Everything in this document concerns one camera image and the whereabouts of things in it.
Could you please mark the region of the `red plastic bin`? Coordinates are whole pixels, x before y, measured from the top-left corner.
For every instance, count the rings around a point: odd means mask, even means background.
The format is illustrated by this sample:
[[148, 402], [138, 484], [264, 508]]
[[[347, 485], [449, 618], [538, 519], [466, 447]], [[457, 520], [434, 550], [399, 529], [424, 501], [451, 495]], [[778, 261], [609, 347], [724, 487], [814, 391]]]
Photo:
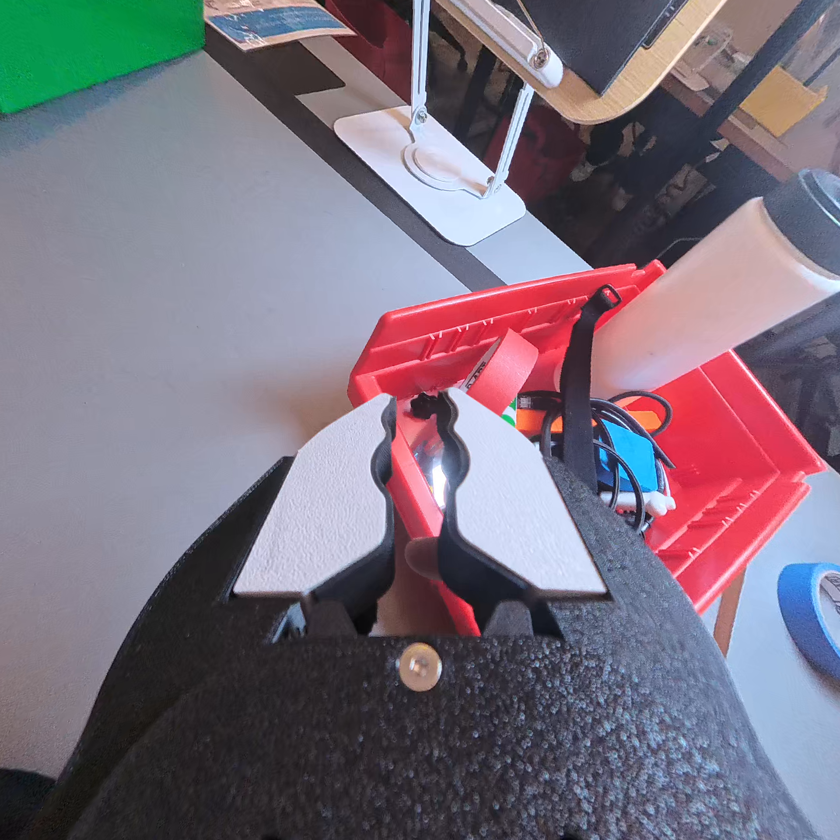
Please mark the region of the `red plastic bin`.
[[[437, 537], [443, 512], [414, 458], [420, 421], [407, 404], [458, 385], [509, 329], [540, 352], [528, 388], [550, 385], [585, 301], [605, 284], [627, 304], [665, 273], [657, 261], [590, 269], [474, 292], [383, 314], [352, 369], [353, 406], [379, 393], [400, 406], [388, 483], [407, 534]], [[805, 478], [826, 469], [734, 352], [655, 390], [673, 408], [658, 437], [675, 462], [676, 510], [647, 545], [702, 615], [807, 496]]]

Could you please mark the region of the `white folding stand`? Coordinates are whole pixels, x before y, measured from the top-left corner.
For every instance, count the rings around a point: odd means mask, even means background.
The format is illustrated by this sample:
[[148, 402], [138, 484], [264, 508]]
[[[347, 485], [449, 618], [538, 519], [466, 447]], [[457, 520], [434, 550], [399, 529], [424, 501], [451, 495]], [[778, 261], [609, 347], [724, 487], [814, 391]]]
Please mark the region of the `white folding stand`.
[[413, 2], [411, 104], [338, 119], [339, 139], [454, 245], [472, 246], [518, 221], [524, 202], [506, 185], [533, 88], [524, 83], [494, 172], [427, 110], [431, 3]]

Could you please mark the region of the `black tablet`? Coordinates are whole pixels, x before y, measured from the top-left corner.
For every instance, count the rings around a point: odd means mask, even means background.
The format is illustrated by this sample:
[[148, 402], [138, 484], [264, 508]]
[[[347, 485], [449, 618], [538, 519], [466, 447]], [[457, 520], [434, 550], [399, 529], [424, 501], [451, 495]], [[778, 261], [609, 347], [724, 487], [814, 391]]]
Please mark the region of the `black tablet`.
[[640, 49], [651, 49], [685, 1], [525, 1], [547, 46], [602, 95]]

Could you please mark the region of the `blue device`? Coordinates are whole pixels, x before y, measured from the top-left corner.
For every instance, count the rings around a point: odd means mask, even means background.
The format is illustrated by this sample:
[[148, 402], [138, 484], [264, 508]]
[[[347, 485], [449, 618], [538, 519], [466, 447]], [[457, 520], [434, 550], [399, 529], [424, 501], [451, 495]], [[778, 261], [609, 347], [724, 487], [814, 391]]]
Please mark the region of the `blue device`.
[[620, 491], [634, 490], [627, 465], [643, 492], [659, 490], [657, 459], [650, 441], [622, 425], [603, 420], [595, 428], [595, 440], [611, 449], [595, 447], [595, 473], [600, 484], [613, 488], [614, 469], [618, 469]]

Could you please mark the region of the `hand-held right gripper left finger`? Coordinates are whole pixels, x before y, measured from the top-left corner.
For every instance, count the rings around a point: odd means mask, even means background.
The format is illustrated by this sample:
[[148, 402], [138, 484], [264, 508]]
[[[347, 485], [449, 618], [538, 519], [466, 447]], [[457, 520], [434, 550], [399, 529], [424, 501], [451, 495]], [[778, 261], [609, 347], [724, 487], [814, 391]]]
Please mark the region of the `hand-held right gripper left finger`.
[[350, 577], [392, 559], [396, 400], [379, 394], [323, 428], [290, 463], [248, 552], [234, 594], [350, 595]]

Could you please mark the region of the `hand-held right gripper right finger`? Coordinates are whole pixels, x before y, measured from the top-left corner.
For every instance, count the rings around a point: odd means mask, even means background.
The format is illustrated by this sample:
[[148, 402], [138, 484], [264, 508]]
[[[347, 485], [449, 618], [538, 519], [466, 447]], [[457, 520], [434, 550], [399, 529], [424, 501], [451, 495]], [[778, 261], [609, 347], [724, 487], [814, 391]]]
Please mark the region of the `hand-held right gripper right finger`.
[[599, 599], [608, 590], [540, 452], [467, 392], [440, 393], [438, 571], [460, 599]]

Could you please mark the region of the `orange item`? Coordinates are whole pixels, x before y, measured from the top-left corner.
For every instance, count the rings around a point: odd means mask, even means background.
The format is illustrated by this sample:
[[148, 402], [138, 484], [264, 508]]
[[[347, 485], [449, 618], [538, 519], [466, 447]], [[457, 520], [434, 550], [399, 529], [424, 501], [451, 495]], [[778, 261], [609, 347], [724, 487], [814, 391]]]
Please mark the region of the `orange item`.
[[[525, 435], [536, 435], [541, 430], [547, 410], [546, 406], [551, 407], [552, 404], [553, 400], [543, 400], [539, 395], [519, 394], [516, 400], [515, 428]], [[627, 412], [630, 417], [639, 422], [645, 431], [651, 434], [658, 432], [665, 425], [665, 418], [657, 414], [656, 411], [630, 408]]]

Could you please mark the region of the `yellow box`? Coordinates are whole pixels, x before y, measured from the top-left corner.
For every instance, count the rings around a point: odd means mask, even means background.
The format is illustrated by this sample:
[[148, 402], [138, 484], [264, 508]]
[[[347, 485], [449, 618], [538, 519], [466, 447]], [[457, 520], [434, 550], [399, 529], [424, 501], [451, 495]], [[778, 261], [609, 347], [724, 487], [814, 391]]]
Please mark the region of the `yellow box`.
[[777, 66], [742, 101], [739, 109], [779, 139], [826, 99], [828, 86], [808, 87]]

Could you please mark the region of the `brown and blue brochure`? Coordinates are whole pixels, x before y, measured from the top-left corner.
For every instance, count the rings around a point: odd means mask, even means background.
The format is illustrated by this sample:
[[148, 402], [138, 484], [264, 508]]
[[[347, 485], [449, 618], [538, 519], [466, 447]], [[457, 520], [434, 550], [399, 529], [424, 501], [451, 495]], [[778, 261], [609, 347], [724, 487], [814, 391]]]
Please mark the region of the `brown and blue brochure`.
[[207, 25], [242, 51], [310, 37], [355, 36], [315, 1], [204, 1]]

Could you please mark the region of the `brown wooden desk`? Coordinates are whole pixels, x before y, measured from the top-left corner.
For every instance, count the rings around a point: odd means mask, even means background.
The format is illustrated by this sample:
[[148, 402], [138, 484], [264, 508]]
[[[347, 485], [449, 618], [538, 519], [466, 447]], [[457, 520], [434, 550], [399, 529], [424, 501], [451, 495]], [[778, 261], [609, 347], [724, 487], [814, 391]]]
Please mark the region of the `brown wooden desk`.
[[[713, 103], [704, 93], [691, 90], [672, 73], [668, 74], [659, 86], [697, 117], [704, 115]], [[721, 124], [718, 132], [731, 146], [737, 148], [777, 181], [784, 182], [795, 172], [784, 159], [781, 142], [775, 140], [760, 126], [750, 128], [732, 114]]]

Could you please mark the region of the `white bottle with black cap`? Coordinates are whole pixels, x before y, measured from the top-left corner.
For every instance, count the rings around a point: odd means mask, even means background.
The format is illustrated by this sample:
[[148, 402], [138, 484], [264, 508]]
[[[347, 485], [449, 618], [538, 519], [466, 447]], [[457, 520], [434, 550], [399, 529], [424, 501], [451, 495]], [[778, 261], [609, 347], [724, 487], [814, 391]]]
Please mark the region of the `white bottle with black cap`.
[[750, 199], [595, 331], [591, 395], [652, 392], [835, 295], [839, 178]]

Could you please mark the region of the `small white plastic figure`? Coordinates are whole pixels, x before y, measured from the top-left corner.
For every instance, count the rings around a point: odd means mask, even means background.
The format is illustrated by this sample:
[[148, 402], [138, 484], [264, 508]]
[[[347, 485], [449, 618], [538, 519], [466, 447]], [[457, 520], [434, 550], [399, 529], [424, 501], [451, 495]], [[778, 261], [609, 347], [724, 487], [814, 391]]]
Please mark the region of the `small white plastic figure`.
[[[644, 491], [642, 502], [644, 503], [644, 514], [652, 518], [663, 517], [677, 507], [674, 498], [657, 490]], [[637, 494], [632, 491], [622, 491], [618, 494], [616, 509], [620, 512], [636, 512], [637, 503]]]

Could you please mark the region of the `green plastic bin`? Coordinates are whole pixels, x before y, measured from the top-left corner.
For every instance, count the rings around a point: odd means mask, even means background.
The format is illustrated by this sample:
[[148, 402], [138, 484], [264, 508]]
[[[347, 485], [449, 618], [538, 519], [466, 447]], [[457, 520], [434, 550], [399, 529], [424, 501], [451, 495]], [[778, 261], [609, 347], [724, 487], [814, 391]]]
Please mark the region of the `green plastic bin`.
[[200, 1], [2, 1], [1, 112], [193, 53], [204, 41]]

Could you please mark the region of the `person's right hand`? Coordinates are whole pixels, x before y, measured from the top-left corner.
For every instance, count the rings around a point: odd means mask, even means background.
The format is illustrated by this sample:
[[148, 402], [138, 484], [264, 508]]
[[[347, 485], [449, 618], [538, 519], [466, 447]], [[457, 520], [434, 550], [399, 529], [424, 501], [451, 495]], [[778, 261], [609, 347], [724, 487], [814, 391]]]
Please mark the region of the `person's right hand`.
[[438, 561], [438, 537], [411, 539], [405, 546], [407, 566], [430, 581], [442, 581]]

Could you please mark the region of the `red storage box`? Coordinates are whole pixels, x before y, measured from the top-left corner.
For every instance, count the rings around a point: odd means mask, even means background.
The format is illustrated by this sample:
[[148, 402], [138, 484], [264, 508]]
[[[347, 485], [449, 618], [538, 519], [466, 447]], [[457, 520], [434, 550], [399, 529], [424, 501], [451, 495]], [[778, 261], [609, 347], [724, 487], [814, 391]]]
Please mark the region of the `red storage box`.
[[408, 99], [413, 69], [409, 24], [383, 1], [326, 1], [324, 6], [355, 33], [336, 37], [341, 46], [398, 96]]
[[531, 107], [509, 167], [507, 185], [525, 204], [555, 193], [585, 155], [585, 144], [554, 110]]

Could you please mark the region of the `red tape roll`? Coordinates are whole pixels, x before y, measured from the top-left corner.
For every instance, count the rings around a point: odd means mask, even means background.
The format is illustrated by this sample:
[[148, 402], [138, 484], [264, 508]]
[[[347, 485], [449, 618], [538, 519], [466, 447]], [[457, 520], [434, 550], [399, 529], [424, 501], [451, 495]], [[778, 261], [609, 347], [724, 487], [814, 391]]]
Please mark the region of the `red tape roll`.
[[507, 329], [458, 388], [494, 414], [502, 415], [522, 390], [538, 357], [539, 351], [533, 344]]

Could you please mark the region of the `dark quilted clothing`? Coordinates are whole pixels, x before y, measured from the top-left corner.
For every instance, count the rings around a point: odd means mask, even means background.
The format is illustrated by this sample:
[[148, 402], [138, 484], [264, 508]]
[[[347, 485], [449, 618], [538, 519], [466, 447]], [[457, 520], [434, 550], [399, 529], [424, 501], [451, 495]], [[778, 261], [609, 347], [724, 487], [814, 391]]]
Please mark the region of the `dark quilted clothing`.
[[19, 838], [55, 785], [41, 773], [1, 769], [1, 838]]

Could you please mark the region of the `blue tape roll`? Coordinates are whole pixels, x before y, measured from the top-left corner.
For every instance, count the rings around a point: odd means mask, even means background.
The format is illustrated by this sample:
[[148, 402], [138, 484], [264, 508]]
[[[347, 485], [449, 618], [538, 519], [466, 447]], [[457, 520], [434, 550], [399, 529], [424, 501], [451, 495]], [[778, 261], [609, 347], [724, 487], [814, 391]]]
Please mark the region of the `blue tape roll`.
[[784, 624], [800, 653], [838, 681], [838, 564], [790, 563], [779, 575], [777, 594]]

